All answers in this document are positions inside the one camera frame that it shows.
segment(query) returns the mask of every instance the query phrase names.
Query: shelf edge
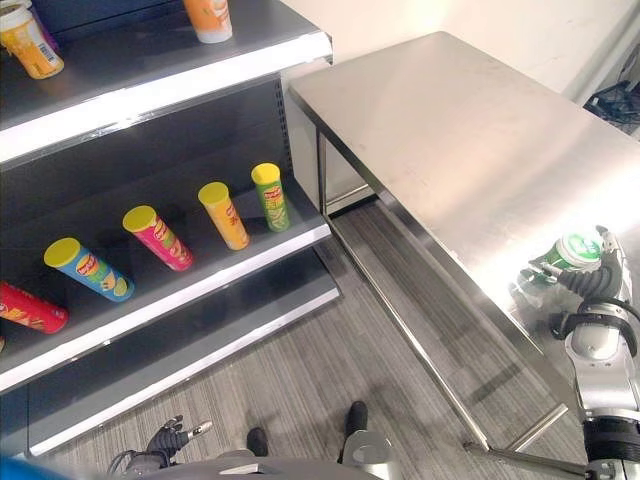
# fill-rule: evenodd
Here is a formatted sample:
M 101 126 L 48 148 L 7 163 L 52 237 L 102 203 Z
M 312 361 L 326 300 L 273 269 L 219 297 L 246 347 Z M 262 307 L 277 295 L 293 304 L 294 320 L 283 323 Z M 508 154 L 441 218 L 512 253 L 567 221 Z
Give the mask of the shelf edge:
M 108 127 L 106 132 L 145 121 L 155 110 L 213 93 L 239 83 L 332 55 L 324 32 L 304 34 L 203 67 L 130 88 L 114 90 L 71 107 L 0 131 L 0 166 L 12 168 L 29 161 L 29 153 L 80 138 Z
M 161 300 L 145 305 L 143 308 L 131 312 L 119 319 L 86 333 L 70 342 L 39 355 L 28 362 L 18 365 L 0 374 L 0 394 L 15 385 L 41 374 L 56 365 L 73 361 L 74 357 L 89 351 L 98 345 L 111 342 L 114 338 L 133 330 L 149 320 L 167 313 L 187 302 L 208 294 L 228 283 L 241 278 L 251 272 L 263 268 L 274 261 L 290 255 L 302 248 L 313 245 L 331 235 L 326 223 L 304 232 L 286 242 L 265 250 L 244 262 L 221 270 L 199 282 L 179 290 Z
M 272 320 L 271 322 L 263 325 L 262 327 L 256 328 L 252 332 L 240 337 L 239 339 L 229 343 L 225 347 L 217 350 L 200 360 L 178 370 L 175 373 L 172 373 L 168 377 L 149 385 L 148 387 L 140 390 L 139 392 L 121 400 L 120 402 L 112 405 L 111 407 L 102 410 L 101 412 L 77 423 L 76 425 L 63 430 L 60 433 L 52 436 L 51 438 L 40 442 L 29 448 L 29 452 L 34 455 L 42 455 L 53 448 L 62 445 L 63 443 L 76 438 L 77 436 L 95 428 L 102 423 L 114 418 L 117 415 L 124 413 L 127 410 L 139 405 L 140 403 L 148 400 L 159 393 L 167 390 L 168 388 L 178 384 L 181 381 L 188 380 L 192 375 L 197 374 L 201 370 L 223 360 L 224 358 L 232 355 L 233 353 L 238 352 L 242 348 L 270 335 L 271 333 L 279 330 L 289 323 L 297 320 L 301 316 L 315 310 L 318 307 L 321 307 L 325 303 L 330 302 L 331 300 L 340 296 L 337 287 L 332 288 L 331 290 L 323 293 L 322 295 L 316 297 L 315 299 L 300 305 L 299 307 L 294 308 L 293 310 L 285 313 L 284 315 Z

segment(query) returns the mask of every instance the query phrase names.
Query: black shoe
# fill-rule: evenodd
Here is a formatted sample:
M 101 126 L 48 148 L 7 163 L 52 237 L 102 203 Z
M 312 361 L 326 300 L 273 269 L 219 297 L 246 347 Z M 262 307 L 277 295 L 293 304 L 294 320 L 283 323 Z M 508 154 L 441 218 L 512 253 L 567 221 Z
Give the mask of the black shoe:
M 247 433 L 247 449 L 251 450 L 256 457 L 269 455 L 267 434 L 260 427 L 252 428 Z
M 344 422 L 344 436 L 345 439 L 348 438 L 353 433 L 358 430 L 366 430 L 367 429 L 367 405 L 364 402 L 358 400 L 357 402 L 353 402 L 351 404 L 351 408 L 349 409 L 349 413 L 345 418 Z

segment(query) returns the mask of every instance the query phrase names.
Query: blue pringles can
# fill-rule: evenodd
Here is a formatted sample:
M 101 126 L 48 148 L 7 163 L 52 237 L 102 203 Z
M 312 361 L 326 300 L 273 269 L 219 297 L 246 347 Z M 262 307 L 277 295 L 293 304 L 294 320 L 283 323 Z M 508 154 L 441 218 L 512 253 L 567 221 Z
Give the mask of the blue pringles can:
M 61 238 L 49 245 L 44 252 L 44 263 L 112 302 L 123 302 L 133 295 L 131 280 L 84 248 L 75 238 Z

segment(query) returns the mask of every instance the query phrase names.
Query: stainless steel table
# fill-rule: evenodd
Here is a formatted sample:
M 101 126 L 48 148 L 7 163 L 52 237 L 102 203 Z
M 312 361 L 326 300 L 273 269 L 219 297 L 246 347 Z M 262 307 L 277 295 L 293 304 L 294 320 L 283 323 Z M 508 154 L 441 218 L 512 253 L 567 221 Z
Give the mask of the stainless steel table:
M 518 274 L 563 233 L 602 224 L 618 234 L 640 285 L 640 144 L 442 32 L 297 79 L 290 92 L 317 128 L 322 213 L 475 436 L 469 449 L 582 477 L 582 466 L 520 452 L 576 408 L 572 372 L 546 318 L 578 298 L 557 287 L 532 296 Z M 509 447 L 489 445 L 327 216 L 327 139 L 558 399 Z M 637 293 L 634 300 L 640 304 Z

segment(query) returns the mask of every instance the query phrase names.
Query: green can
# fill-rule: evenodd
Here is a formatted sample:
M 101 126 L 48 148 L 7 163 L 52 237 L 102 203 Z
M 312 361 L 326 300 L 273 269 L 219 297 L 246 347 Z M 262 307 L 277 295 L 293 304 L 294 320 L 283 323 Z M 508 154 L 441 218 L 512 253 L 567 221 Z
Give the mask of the green can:
M 602 239 L 596 232 L 568 233 L 537 261 L 563 270 L 592 270 L 598 266 L 601 253 Z
M 273 163 L 256 165 L 251 170 L 251 179 L 256 184 L 269 229 L 274 232 L 283 232 L 288 229 L 291 222 L 287 213 L 278 166 Z

